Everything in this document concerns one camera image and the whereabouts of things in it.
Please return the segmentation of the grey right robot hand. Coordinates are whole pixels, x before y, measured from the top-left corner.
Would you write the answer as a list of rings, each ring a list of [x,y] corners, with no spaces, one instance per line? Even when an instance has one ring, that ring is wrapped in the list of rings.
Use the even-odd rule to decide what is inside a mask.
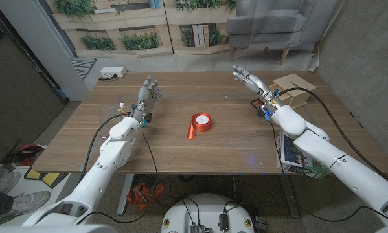
[[[269,86],[258,76],[250,74],[244,68],[233,65],[234,79],[243,83],[251,92],[256,93],[259,100],[269,111],[274,112],[284,106],[284,103],[274,96]]]

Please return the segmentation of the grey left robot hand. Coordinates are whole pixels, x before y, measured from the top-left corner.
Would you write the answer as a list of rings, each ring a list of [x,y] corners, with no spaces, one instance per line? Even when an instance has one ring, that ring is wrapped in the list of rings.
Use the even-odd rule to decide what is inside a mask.
[[[148,76],[139,89],[138,101],[131,117],[140,122],[148,113],[153,111],[155,103],[160,97],[161,89],[158,88],[158,81],[152,82],[152,77]]]

